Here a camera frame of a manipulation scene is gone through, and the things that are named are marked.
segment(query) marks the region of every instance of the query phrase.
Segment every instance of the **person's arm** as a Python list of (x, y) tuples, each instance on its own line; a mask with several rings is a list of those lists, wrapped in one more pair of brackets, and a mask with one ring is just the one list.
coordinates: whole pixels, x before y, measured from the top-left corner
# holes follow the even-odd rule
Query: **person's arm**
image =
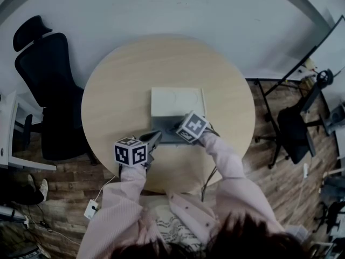
[(228, 216), (231, 208), (229, 204), (232, 203), (244, 210), (253, 209), (265, 219), (277, 223), (264, 193), (254, 182), (245, 177), (242, 159), (234, 149), (213, 133), (203, 133), (199, 140), (206, 152), (213, 157), (223, 177), (217, 190), (217, 213), (220, 219)]
[(142, 212), (140, 193), (146, 182), (143, 166), (123, 167), (121, 182), (103, 189), (102, 208), (95, 214), (82, 239), (77, 258), (104, 258), (119, 240), (137, 240)]

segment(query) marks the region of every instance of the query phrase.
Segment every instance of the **hair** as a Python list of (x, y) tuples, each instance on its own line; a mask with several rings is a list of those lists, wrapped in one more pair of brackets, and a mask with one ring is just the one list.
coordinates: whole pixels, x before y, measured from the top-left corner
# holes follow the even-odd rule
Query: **hair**
[(264, 259), (305, 259), (308, 258), (301, 244), (286, 233), (270, 233), (265, 222), (256, 222), (249, 215), (238, 218), (229, 228), (229, 217), (220, 232), (204, 250), (192, 251), (179, 244), (150, 242), (116, 248), (112, 259), (205, 259), (205, 258), (264, 258)]

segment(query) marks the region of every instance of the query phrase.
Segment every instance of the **pink jacket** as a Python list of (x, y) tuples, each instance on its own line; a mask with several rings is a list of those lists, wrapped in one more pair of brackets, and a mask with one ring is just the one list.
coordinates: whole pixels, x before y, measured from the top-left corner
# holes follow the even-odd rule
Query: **pink jacket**
[[(248, 213), (265, 221), (271, 232), (282, 232), (264, 193), (245, 177), (242, 160), (234, 150), (212, 133), (204, 133), (200, 141), (223, 177), (217, 189), (216, 209), (213, 212), (190, 195), (168, 192), (171, 211), (202, 243), (217, 233), (229, 213), (233, 219)], [(145, 182), (146, 172), (139, 165), (124, 167), (121, 182), (104, 187), (102, 208), (89, 223), (77, 258), (109, 258), (116, 247), (163, 240), (156, 216), (139, 204)]]

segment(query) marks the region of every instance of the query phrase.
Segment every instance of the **white box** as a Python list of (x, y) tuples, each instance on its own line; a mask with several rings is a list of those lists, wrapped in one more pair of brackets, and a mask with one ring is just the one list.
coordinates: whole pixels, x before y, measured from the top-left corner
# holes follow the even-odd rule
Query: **white box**
[(152, 87), (151, 116), (184, 116), (190, 111), (206, 116), (202, 88)]

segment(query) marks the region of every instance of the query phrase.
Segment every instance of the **desk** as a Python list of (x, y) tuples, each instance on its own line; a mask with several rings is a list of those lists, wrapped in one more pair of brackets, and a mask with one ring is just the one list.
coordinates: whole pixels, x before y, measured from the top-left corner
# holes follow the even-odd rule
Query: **desk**
[(32, 114), (37, 120), (42, 120), (43, 117), (42, 112), (38, 112), (17, 96), (15, 91), (6, 97), (2, 96), (0, 102), (0, 168), (8, 168), (8, 166), (31, 167), (56, 171), (55, 165), (37, 163), (12, 156), (13, 130), (15, 129), (18, 107), (21, 107), (28, 114)]
[[(101, 163), (118, 174), (113, 145), (150, 130), (152, 87), (203, 88), (206, 118), (240, 156), (251, 142), (254, 102), (242, 74), (202, 42), (182, 36), (150, 36), (115, 49), (95, 68), (81, 106), (86, 139)], [(200, 190), (214, 168), (199, 146), (154, 151), (145, 189)], [(220, 180), (215, 174), (210, 183)]]

